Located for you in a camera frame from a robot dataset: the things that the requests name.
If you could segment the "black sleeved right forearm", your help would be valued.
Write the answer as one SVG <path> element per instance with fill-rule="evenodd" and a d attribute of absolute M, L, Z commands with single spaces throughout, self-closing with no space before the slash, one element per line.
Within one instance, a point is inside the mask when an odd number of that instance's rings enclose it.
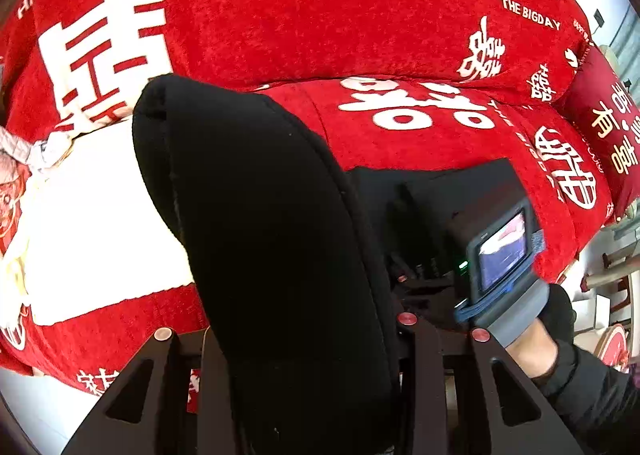
<path fill-rule="evenodd" d="M 639 388 L 631 375 L 561 341 L 551 373 L 534 383 L 589 453 L 639 452 Z"/>

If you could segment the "black gloved right hand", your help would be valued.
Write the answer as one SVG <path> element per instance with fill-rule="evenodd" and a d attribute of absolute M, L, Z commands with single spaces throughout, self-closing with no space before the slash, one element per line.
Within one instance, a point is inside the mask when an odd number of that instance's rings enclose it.
<path fill-rule="evenodd" d="M 506 352 L 530 379 L 547 376 L 558 360 L 559 342 L 573 342 L 574 323 L 570 296 L 561 286 L 550 285 L 546 305 Z"/>

